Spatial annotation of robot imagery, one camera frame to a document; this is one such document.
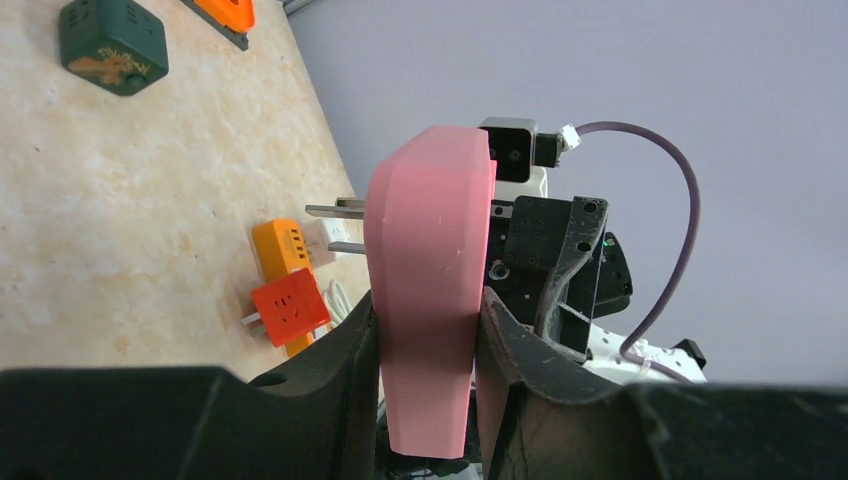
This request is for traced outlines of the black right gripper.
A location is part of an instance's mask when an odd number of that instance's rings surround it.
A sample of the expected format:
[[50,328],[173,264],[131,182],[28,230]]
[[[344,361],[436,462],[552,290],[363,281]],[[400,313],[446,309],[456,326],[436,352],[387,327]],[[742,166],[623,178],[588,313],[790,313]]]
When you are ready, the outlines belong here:
[[607,221],[600,198],[522,195],[491,204],[485,285],[520,324],[577,363],[596,351],[594,320],[623,311],[633,294]]

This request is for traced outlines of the pink triangular power strip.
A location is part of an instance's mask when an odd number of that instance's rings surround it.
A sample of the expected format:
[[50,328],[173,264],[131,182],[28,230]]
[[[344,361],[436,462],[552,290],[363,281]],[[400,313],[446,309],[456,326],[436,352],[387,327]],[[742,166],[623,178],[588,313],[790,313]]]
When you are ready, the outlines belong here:
[[485,131],[434,126],[370,179],[364,245],[396,453],[464,453],[495,169]]

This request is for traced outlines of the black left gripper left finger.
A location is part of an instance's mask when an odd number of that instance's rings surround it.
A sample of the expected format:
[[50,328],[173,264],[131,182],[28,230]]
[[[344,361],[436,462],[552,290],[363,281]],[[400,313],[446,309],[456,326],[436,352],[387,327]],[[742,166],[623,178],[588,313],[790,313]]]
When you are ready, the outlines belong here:
[[1,374],[5,479],[369,479],[372,300],[251,381],[221,367]]

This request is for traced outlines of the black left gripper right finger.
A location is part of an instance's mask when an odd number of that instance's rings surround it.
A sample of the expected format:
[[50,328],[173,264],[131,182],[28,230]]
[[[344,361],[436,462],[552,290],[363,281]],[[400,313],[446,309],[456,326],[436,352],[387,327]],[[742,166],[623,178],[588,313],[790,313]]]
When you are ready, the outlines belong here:
[[476,400],[488,479],[843,479],[838,387],[619,386],[527,331],[485,289]]

